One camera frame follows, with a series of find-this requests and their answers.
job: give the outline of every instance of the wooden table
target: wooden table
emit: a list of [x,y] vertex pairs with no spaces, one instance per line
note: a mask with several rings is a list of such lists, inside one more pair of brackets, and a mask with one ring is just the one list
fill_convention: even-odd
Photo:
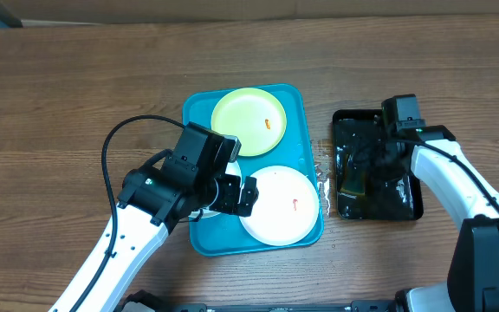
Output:
[[[190,94],[277,82],[301,91],[330,190],[333,112],[408,93],[499,190],[499,16],[0,30],[0,310],[48,309],[94,247],[109,218],[100,147],[116,123],[136,114],[180,120]],[[178,135],[149,121],[121,130],[109,153],[115,189]],[[442,282],[457,230],[423,192],[415,223],[344,221],[329,193],[325,232],[308,248],[206,258],[181,224],[126,293],[325,303]]]

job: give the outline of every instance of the plate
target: plate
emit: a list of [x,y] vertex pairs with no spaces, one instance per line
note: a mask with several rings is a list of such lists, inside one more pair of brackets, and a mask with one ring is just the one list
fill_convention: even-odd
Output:
[[[228,163],[228,165],[226,165],[226,170],[224,171],[224,173],[240,177],[240,184],[242,184],[242,170],[240,169],[240,165],[238,165],[237,161]],[[204,215],[201,218],[215,217],[217,214],[221,213],[217,211],[210,211],[209,209],[207,209],[207,207],[203,207],[202,209],[204,210]],[[194,211],[190,214],[190,218],[197,218],[198,215],[199,211]]]
[[273,149],[286,131],[286,112],[274,95],[258,88],[240,88],[225,95],[213,109],[211,129],[236,135],[240,156]]
[[313,228],[319,197],[309,179],[286,166],[269,166],[252,177],[259,197],[250,217],[240,217],[244,229],[258,241],[285,246],[297,243]]

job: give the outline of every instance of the black plastic container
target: black plastic container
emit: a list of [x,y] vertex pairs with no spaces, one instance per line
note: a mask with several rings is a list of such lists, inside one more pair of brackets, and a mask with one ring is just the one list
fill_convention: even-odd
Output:
[[418,220],[423,216],[421,186],[410,172],[391,171],[387,178],[384,168],[363,169],[347,161],[352,157],[357,162],[358,155],[367,148],[370,154],[367,157],[374,157],[376,151],[370,146],[380,141],[381,116],[380,109],[343,109],[333,115],[338,213],[346,219]]

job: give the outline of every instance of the yellow plate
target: yellow plate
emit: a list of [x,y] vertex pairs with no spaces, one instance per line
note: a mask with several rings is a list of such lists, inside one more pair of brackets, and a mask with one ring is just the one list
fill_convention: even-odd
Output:
[[274,95],[258,88],[240,88],[225,95],[213,109],[211,129],[236,135],[240,156],[257,156],[273,149],[286,131],[286,113]]

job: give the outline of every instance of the blue tray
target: blue tray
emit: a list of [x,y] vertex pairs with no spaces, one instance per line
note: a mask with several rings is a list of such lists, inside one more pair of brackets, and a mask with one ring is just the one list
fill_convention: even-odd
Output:
[[[317,177],[311,153],[308,123],[305,118],[303,101],[298,89],[288,84],[257,86],[274,95],[286,112],[286,132],[280,143],[270,152],[256,157],[238,157],[243,179],[247,175],[266,166],[288,166],[303,173],[317,189]],[[210,91],[194,94],[186,100],[182,109],[182,120],[211,128],[211,115],[218,101],[235,89]],[[315,243],[324,230],[322,212],[315,227],[301,241],[288,246],[269,246],[254,239],[242,226],[239,217],[219,214],[190,223],[190,240],[200,254],[224,256],[244,252],[276,250],[288,247],[307,246]]]

